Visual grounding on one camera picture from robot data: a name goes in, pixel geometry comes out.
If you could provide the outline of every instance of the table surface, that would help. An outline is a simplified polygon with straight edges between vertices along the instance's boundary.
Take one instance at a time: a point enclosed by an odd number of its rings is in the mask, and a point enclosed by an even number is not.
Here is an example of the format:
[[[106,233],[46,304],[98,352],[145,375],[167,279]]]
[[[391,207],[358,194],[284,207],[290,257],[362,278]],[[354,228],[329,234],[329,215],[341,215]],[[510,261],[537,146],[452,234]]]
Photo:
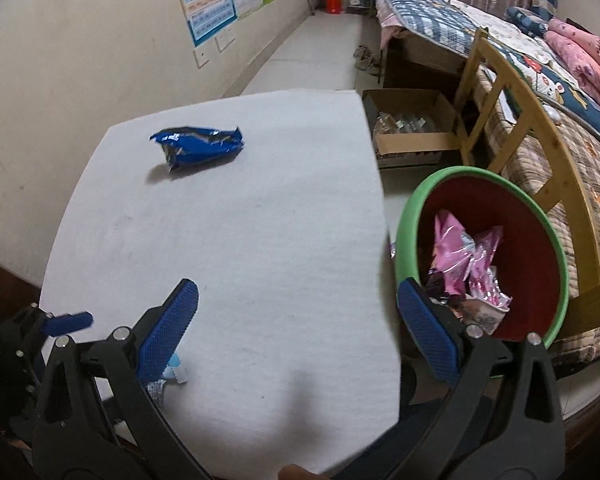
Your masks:
[[[245,148],[170,173],[149,136],[186,124],[238,125]],[[282,91],[110,128],[62,218],[41,307],[90,311],[75,339],[93,340],[194,280],[178,346],[189,381],[167,386],[165,416],[212,475],[275,478],[287,463],[337,467],[397,421],[392,273],[360,98]]]

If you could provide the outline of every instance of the person's hand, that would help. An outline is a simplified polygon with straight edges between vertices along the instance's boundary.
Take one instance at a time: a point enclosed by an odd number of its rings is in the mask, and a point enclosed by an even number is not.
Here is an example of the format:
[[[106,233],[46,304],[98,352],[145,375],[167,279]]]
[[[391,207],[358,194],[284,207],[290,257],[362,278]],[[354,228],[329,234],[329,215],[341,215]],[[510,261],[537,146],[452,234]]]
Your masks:
[[[278,480],[329,480],[326,476],[317,475],[302,469],[299,465],[285,465],[278,472]]]

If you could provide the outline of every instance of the pillow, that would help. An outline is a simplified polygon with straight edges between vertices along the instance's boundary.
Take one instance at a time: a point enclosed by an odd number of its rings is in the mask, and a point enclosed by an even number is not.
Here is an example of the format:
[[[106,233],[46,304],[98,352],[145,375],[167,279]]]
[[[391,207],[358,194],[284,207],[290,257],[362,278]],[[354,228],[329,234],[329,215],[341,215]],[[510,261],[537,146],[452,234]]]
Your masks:
[[[555,9],[558,7],[558,0],[531,0],[529,10],[540,16],[543,20],[549,21],[555,16]]]
[[[532,38],[536,36],[542,38],[545,32],[549,30],[548,23],[528,9],[509,7],[507,16],[511,23]]]

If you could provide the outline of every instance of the snack wrapper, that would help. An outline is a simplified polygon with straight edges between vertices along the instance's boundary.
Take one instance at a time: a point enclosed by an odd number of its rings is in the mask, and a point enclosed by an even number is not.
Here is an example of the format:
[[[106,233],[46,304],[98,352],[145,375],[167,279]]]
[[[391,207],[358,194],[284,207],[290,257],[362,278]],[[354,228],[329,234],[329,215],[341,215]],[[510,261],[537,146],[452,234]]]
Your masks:
[[[475,323],[493,334],[512,300],[500,290],[496,268],[491,265],[503,227],[471,238],[455,216],[441,210],[434,228],[434,257],[425,291],[465,323]]]
[[[464,282],[471,271],[474,240],[449,211],[440,210],[434,225],[434,256],[432,269],[443,273],[447,294],[465,294]]]
[[[153,134],[150,140],[160,144],[172,170],[237,153],[244,146],[240,128],[225,131],[181,126],[161,130]]]

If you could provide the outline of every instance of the trash bin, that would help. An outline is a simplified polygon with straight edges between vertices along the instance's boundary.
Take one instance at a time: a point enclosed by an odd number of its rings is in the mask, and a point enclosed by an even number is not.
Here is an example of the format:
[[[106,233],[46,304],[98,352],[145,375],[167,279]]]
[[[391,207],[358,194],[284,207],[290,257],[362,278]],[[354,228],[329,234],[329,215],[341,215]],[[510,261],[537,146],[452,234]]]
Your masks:
[[[504,237],[493,265],[510,311],[494,337],[519,341],[529,332],[549,346],[558,335],[569,301],[564,251],[544,212],[520,188],[491,171],[454,166],[433,173],[410,197],[395,244],[397,283],[426,277],[434,244],[434,218],[446,209],[470,235],[502,225]]]

